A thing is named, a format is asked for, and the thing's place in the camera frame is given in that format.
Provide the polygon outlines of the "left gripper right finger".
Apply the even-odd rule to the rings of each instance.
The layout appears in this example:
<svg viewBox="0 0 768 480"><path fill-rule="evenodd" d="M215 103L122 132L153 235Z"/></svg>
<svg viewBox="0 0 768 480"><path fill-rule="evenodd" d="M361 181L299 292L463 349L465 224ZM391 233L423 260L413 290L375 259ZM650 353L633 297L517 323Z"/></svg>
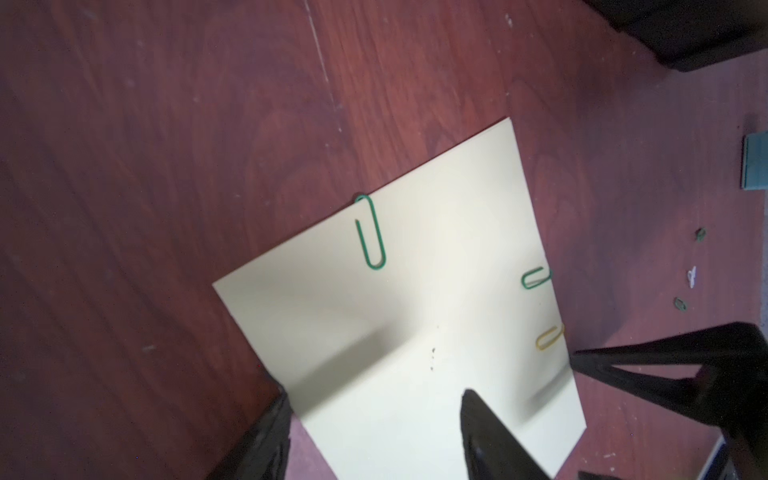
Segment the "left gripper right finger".
<svg viewBox="0 0 768 480"><path fill-rule="evenodd" d="M549 478L474 390L462 395L460 423L470 479Z"/></svg>

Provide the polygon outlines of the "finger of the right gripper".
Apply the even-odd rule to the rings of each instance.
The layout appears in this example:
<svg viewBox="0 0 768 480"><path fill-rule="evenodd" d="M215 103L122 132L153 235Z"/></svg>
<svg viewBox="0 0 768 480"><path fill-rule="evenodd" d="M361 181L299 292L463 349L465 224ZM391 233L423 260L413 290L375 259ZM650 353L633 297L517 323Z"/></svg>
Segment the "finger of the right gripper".
<svg viewBox="0 0 768 480"><path fill-rule="evenodd" d="M712 396L712 389L695 377L671 379L579 359L575 371L699 423L726 424L725 410Z"/></svg>
<svg viewBox="0 0 768 480"><path fill-rule="evenodd" d="M614 365L706 365L736 367L767 363L767 341L750 323L733 322L646 343L581 350L573 368Z"/></svg>

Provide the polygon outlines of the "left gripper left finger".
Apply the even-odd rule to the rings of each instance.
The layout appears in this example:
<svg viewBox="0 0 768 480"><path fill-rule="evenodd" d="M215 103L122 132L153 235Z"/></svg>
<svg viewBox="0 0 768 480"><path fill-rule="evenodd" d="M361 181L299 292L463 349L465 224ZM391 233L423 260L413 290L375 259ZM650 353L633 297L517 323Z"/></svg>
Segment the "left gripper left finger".
<svg viewBox="0 0 768 480"><path fill-rule="evenodd" d="M284 389L207 475L212 479L283 480L290 451L293 410Z"/></svg>

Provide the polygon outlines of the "yellow paper sheet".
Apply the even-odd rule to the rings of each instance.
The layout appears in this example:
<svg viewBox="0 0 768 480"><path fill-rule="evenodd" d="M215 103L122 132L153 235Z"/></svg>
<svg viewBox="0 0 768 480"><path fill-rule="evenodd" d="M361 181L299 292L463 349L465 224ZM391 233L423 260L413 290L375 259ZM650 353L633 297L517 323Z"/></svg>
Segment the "yellow paper sheet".
<svg viewBox="0 0 768 480"><path fill-rule="evenodd" d="M214 287L340 479L463 479L479 394L556 475L585 430L513 124L472 138Z"/></svg>

